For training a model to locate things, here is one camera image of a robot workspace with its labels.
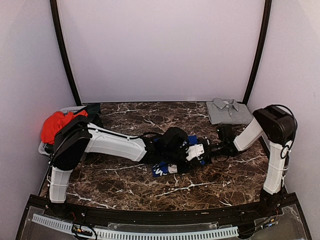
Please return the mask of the blue printed t-shirt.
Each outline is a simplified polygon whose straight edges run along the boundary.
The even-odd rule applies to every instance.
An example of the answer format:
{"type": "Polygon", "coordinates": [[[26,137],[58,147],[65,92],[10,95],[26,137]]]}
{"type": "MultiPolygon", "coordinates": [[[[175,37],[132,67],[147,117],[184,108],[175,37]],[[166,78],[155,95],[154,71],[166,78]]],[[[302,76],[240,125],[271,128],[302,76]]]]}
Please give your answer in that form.
{"type": "MultiPolygon", "coordinates": [[[[184,141],[182,146],[180,147],[180,149],[182,149],[185,146],[188,146],[188,148],[190,146],[194,146],[199,144],[199,139],[203,139],[201,137],[197,137],[196,135],[190,135],[187,137],[187,141],[184,141]]],[[[164,159],[162,161],[160,161],[159,163],[156,163],[152,166],[152,175],[153,177],[162,177],[162,176],[167,176],[167,175],[171,175],[171,174],[175,174],[172,173],[172,164],[174,163],[175,160],[171,160],[171,159],[164,159]]],[[[200,161],[197,160],[197,168],[200,167],[204,167],[208,164],[200,164],[200,161]]]]}

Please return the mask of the grey button shirt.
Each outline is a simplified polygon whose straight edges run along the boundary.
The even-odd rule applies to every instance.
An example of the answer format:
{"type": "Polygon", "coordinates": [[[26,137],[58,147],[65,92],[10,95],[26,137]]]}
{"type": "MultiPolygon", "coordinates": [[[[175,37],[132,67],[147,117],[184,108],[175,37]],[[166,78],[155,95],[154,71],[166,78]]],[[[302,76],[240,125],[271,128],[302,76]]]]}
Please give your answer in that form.
{"type": "Polygon", "coordinates": [[[206,102],[208,118],[212,125],[248,125],[253,116],[247,106],[235,99],[214,98],[206,102]]]}

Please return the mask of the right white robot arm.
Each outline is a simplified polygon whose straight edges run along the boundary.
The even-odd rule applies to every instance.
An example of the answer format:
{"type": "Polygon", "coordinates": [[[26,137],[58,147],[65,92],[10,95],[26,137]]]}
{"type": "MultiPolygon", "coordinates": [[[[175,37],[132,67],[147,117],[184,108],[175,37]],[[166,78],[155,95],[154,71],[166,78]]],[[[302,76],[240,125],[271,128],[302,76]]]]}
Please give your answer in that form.
{"type": "Polygon", "coordinates": [[[256,141],[263,140],[269,152],[263,190],[275,195],[284,186],[297,130],[298,121],[293,111],[283,104],[271,104],[255,110],[252,121],[239,135],[211,143],[205,152],[210,157],[236,157],[256,141]]]}

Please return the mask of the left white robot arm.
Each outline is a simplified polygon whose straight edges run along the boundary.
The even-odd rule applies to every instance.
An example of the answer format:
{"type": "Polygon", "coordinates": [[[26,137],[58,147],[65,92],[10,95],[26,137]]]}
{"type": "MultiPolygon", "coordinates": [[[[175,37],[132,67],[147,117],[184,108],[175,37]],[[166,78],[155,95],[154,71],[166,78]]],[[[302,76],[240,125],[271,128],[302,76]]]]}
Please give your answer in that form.
{"type": "Polygon", "coordinates": [[[130,136],[93,123],[70,123],[54,139],[48,190],[50,208],[60,218],[67,218],[71,213],[70,206],[65,203],[67,188],[71,173],[84,154],[106,154],[143,164],[164,163],[185,170],[202,151],[203,146],[192,145],[186,132],[179,127],[170,127],[165,133],[149,131],[130,136]]]}

